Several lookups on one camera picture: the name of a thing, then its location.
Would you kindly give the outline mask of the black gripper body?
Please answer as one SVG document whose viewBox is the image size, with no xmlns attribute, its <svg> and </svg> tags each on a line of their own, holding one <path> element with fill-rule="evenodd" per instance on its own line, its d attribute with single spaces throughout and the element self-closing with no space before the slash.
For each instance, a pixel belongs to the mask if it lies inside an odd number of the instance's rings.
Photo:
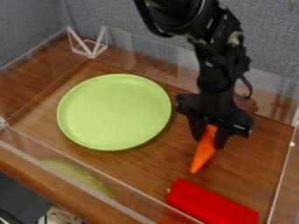
<svg viewBox="0 0 299 224">
<path fill-rule="evenodd" d="M 194 113 L 206 119 L 206 124 L 222 127 L 230 135 L 248 137 L 253 119 L 233 100 L 233 90 L 220 93 L 177 94 L 176 111 L 186 116 Z"/>
</svg>

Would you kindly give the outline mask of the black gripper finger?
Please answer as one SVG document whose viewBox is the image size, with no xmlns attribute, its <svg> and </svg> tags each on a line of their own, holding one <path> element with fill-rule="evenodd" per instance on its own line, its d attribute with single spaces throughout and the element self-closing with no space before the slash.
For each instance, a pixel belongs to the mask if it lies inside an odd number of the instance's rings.
<svg viewBox="0 0 299 224">
<path fill-rule="evenodd" d="M 206 119 L 194 113 L 189 113 L 188 114 L 188 124 L 189 124 L 190 135 L 192 135 L 193 139 L 196 141 L 200 141 L 202 133 L 206 128 Z"/>
<path fill-rule="evenodd" d="M 229 133 L 222 129 L 217 128 L 214 133 L 213 146 L 218 150 L 224 147 L 225 142 L 228 141 Z"/>
</svg>

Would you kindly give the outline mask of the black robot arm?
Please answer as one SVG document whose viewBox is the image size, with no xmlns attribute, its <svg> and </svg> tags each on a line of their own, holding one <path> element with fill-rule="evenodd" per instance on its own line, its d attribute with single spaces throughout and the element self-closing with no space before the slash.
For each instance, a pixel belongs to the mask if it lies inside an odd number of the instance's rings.
<svg viewBox="0 0 299 224">
<path fill-rule="evenodd" d="M 185 37 L 200 64 L 197 94 L 176 96 L 176 110 L 185 114 L 196 140 L 209 125 L 216 127 L 213 146 L 224 147 L 229 136 L 246 137 L 253 119 L 234 100 L 234 85 L 249 84 L 244 36 L 238 19 L 218 0 L 133 0 L 149 32 L 160 37 Z"/>
</svg>

